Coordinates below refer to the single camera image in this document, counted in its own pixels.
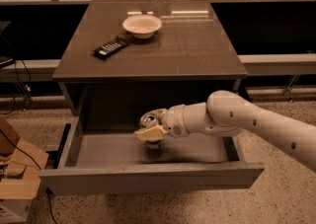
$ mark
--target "speckled floor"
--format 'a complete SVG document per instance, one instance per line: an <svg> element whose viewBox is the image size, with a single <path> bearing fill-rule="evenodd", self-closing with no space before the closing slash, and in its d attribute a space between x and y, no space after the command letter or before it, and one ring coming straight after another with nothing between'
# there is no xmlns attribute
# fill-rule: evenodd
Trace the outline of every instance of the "speckled floor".
<svg viewBox="0 0 316 224"><path fill-rule="evenodd" d="M250 91L253 102L316 125L316 90L294 90L294 102L279 91ZM44 150L57 148L71 112L60 97L35 99L30 110L5 115L16 130ZM57 223L315 223L316 173L253 133L238 136L248 162L266 169L249 189L123 195L55 196ZM27 223L53 223L45 186Z"/></svg>

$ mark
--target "white bowl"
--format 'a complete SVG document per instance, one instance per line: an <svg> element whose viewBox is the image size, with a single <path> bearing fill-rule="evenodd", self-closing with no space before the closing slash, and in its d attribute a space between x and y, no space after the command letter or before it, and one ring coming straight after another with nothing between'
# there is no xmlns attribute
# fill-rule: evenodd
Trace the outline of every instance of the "white bowl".
<svg viewBox="0 0 316 224"><path fill-rule="evenodd" d="M136 38L150 38L161 28L162 23L152 15L134 15L128 17L122 26Z"/></svg>

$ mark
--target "cardboard box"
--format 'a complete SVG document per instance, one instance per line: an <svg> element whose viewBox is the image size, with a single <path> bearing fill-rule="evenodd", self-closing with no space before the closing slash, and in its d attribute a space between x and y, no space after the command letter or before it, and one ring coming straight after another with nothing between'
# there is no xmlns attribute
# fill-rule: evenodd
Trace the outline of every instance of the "cardboard box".
<svg viewBox="0 0 316 224"><path fill-rule="evenodd" d="M15 146L28 153L44 169L48 158L44 151L20 137L5 118L0 118L0 129ZM9 143L1 131L0 155L12 156L5 172L11 178L0 181L0 223L26 221L32 199L37 196L40 187L40 169L29 156ZM12 175L20 173L23 173L21 178L12 178Z"/></svg>

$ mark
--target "brown table top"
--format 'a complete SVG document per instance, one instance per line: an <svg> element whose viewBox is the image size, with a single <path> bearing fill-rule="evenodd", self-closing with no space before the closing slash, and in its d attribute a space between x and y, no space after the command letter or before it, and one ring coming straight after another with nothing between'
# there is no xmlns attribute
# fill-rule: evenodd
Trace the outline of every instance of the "brown table top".
<svg viewBox="0 0 316 224"><path fill-rule="evenodd" d="M162 28L149 39L129 34L122 22L153 14ZM93 55L116 36L129 46L106 60ZM59 82L226 80L247 72L207 0L93 1L53 79Z"/></svg>

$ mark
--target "robotic arm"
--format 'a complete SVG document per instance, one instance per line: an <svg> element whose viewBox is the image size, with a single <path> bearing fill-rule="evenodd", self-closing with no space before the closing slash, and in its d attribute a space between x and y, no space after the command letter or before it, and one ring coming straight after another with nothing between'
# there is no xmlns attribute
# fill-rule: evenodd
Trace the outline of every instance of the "robotic arm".
<svg viewBox="0 0 316 224"><path fill-rule="evenodd" d="M234 136L244 128L316 171L316 126L261 109L227 91L211 94L206 103L147 112L140 123L143 128L134 134L150 144L166 134Z"/></svg>

